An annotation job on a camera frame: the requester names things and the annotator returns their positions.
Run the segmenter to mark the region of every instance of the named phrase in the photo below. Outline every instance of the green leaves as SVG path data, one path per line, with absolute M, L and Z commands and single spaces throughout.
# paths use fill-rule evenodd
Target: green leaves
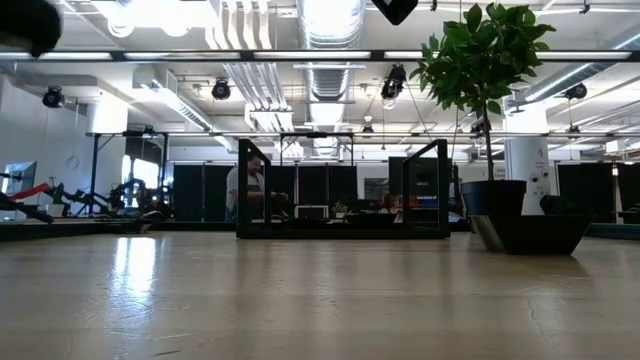
M 444 22 L 444 37 L 429 37 L 423 44 L 424 59 L 411 73 L 441 108 L 471 110 L 480 118 L 486 111 L 501 115 L 501 99 L 511 95 L 513 85 L 525 75 L 537 75 L 534 69 L 542 62 L 536 51 L 549 51 L 538 39 L 555 31 L 536 24 L 528 6 L 494 3 L 486 12 L 489 16 L 483 17 L 474 5 L 464 14 L 465 21 Z
M 478 4 L 475 4 L 467 13 L 467 29 L 469 32 L 475 33 L 478 30 L 478 26 L 480 26 L 480 21 L 482 21 L 482 9 Z
M 500 104 L 493 100 L 487 103 L 487 109 L 494 114 L 502 115 L 502 108 L 500 107 Z

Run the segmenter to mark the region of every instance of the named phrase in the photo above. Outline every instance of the ceiling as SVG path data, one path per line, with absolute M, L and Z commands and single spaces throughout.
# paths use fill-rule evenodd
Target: ceiling
M 277 49 L 296 49 L 299 45 L 298 19 L 295 0 L 272 0 L 269 7 L 270 38 Z M 548 0 L 523 1 L 511 0 L 509 4 L 529 4 L 534 10 L 541 10 Z M 596 12 L 590 11 L 585 15 L 578 13 L 541 14 L 539 21 L 557 28 L 557 32 L 545 36 L 549 46 L 554 50 L 560 49 L 602 49 L 607 40 L 617 36 L 627 28 L 637 23 L 640 4 L 633 0 L 599 0 L 591 2 L 592 9 L 600 11 L 627 10 L 636 12 Z M 439 1 L 437 11 L 429 11 L 430 2 L 421 3 L 400 26 L 392 26 L 373 6 L 368 4 L 364 18 L 364 30 L 361 35 L 361 47 L 365 49 L 418 49 L 429 35 L 441 35 L 442 22 L 457 20 L 459 13 L 455 11 L 459 6 L 468 8 L 470 3 L 463 1 Z M 59 4 L 64 12 L 64 33 L 59 42 L 58 50 L 178 50 L 178 49 L 210 49 L 205 41 L 205 31 L 202 28 L 192 28 L 185 36 L 170 37 L 159 28 L 136 28 L 126 38 L 111 36 L 107 26 L 107 19 L 87 1 Z M 554 1 L 548 11 L 571 10 L 582 8 L 581 2 L 558 0 Z M 407 72 L 413 70 L 413 63 L 404 64 Z M 547 63 L 536 69 L 537 79 L 528 79 L 536 83 L 563 69 L 569 64 Z M 185 120 L 167 108 L 161 102 L 152 102 L 141 96 L 140 89 L 132 86 L 132 75 L 140 66 L 155 66 L 156 71 L 169 70 L 177 76 L 180 85 L 179 92 L 187 97 L 199 110 L 208 116 L 209 121 L 218 129 L 227 131 L 247 131 L 244 123 L 245 101 L 237 89 L 232 85 L 232 96 L 225 101 L 214 101 L 211 96 L 212 85 L 217 77 L 226 77 L 222 64 L 218 63 L 166 63 L 163 65 L 137 65 L 130 63 L 109 64 L 21 64 L 20 71 L 30 74 L 55 75 L 91 75 L 104 81 L 125 95 L 129 102 L 137 105 L 134 116 L 130 116 L 130 123 L 149 123 L 156 129 L 170 129 L 181 131 L 187 129 Z M 350 84 L 343 126 L 341 130 L 360 131 L 364 123 L 364 116 L 373 117 L 373 128 L 376 132 L 383 131 L 421 131 L 425 127 L 432 131 L 454 131 L 456 119 L 460 127 L 467 131 L 474 119 L 455 110 L 442 111 L 434 101 L 421 94 L 416 84 L 412 84 L 400 95 L 397 105 L 392 110 L 384 110 L 380 101 L 381 80 L 387 76 L 391 64 L 367 63 L 365 69 L 354 70 Z M 567 111 L 564 99 L 549 99 L 544 102 L 547 107 L 547 120 L 551 130 L 565 129 L 570 118 L 574 121 L 607 114 L 608 112 L 628 105 L 640 99 L 640 82 L 635 77 L 640 75 L 640 64 L 618 64 L 597 74 L 584 82 L 589 94 L 582 100 L 583 104 L 572 104 L 572 110 Z M 294 125 L 301 126 L 308 123 L 307 103 L 308 94 L 304 84 L 304 73 L 293 68 L 292 63 L 278 63 L 279 74 L 288 104 L 294 112 Z M 608 91 L 616 86 L 628 82 L 624 87 L 615 91 Z M 614 116 L 591 126 L 589 131 L 611 131 L 625 126 L 633 128 L 640 126 L 638 111 L 626 112 L 623 116 Z M 494 130 L 500 130 L 502 120 L 493 119 Z M 603 143 L 601 139 L 586 141 L 589 144 Z M 181 145 L 189 145 L 189 140 L 181 139 Z

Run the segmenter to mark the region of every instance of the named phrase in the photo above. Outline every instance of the black planter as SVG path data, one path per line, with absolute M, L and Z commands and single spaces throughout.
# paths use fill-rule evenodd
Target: black planter
M 520 215 L 527 182 L 476 181 L 460 186 L 467 215 Z

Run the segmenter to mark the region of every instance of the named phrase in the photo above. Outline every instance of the black panel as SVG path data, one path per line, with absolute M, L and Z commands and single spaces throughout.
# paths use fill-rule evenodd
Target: black panel
M 640 164 L 617 166 L 622 210 L 629 210 L 640 203 Z
M 560 196 L 594 222 L 613 222 L 613 174 L 611 164 L 558 165 Z
M 402 162 L 406 157 L 389 158 L 389 193 L 402 195 Z
M 358 199 L 358 169 L 355 166 L 329 166 L 329 206 Z
M 162 148 L 147 139 L 127 138 L 124 153 L 132 159 L 141 159 L 158 165 L 162 164 Z
M 233 166 L 205 166 L 204 221 L 223 222 L 227 201 L 227 175 Z
M 271 205 L 273 213 L 280 210 L 288 215 L 293 215 L 293 199 L 296 186 L 296 168 L 293 166 L 273 166 L 271 167 L 271 189 L 275 193 L 285 193 L 289 197 L 288 201 L 276 201 Z
M 325 166 L 300 166 L 298 169 L 298 204 L 328 205 Z
M 176 165 L 173 170 L 175 217 L 202 220 L 202 165 Z

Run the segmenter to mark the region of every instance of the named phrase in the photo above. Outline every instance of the ceiling light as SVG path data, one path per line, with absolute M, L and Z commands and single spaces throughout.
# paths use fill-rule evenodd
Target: ceiling light
M 296 70 L 362 70 L 364 64 L 293 64 Z
M 289 60 L 289 59 L 369 59 L 370 51 L 326 51 L 326 50 L 304 50 L 304 51 L 257 51 L 254 53 L 259 60 Z
M 52 52 L 44 54 L 40 60 L 112 60 L 108 52 Z
M 240 53 L 234 51 L 160 51 L 160 52 L 125 52 L 130 60 L 141 61 L 234 61 L 240 60 Z
M 540 60 L 625 60 L 630 51 L 539 51 L 536 53 Z
M 192 132 L 177 132 L 177 133 L 169 133 L 171 137 L 209 137 L 209 133 L 192 133 Z

